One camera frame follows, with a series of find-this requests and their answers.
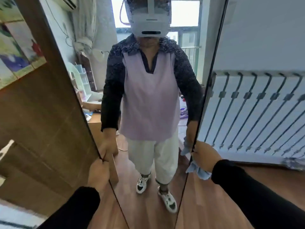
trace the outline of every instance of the metal railing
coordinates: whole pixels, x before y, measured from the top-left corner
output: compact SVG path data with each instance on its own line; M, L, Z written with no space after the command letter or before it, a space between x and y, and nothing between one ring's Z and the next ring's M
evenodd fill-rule
M187 55L194 73L197 73L198 50L200 47L181 47Z

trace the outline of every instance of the white sneaker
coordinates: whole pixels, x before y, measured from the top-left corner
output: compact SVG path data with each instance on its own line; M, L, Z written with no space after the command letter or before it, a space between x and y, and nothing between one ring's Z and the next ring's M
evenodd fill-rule
M161 194L160 193L160 187L157 189L158 195L162 198L164 201L164 204L166 206L166 209L171 213L177 212L177 203L170 191L168 191L168 194Z
M149 174L147 178L139 177L136 191L141 194L146 190L147 182L150 179L151 175Z

